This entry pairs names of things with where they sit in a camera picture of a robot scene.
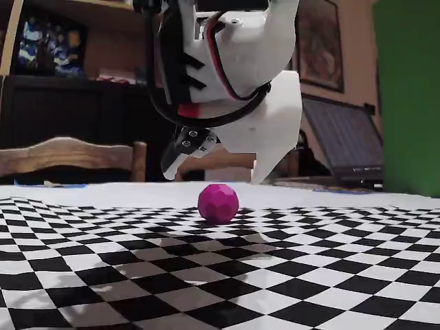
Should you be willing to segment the gripper finger black mount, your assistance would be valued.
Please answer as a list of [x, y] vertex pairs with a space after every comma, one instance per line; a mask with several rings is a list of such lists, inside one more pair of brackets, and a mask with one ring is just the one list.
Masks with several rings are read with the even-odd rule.
[[209, 154], [217, 143], [217, 135], [209, 129], [184, 127], [176, 133], [166, 148], [161, 169], [167, 180], [174, 180], [179, 167], [189, 158], [200, 159]]

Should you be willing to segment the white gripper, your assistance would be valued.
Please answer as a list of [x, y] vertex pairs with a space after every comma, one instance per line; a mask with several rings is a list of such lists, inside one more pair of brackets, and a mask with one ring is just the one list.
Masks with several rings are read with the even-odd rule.
[[253, 153], [261, 183], [298, 141], [297, 1], [215, 1], [202, 25], [197, 1], [151, 2], [151, 102], [168, 119], [240, 119], [213, 129], [231, 153]]

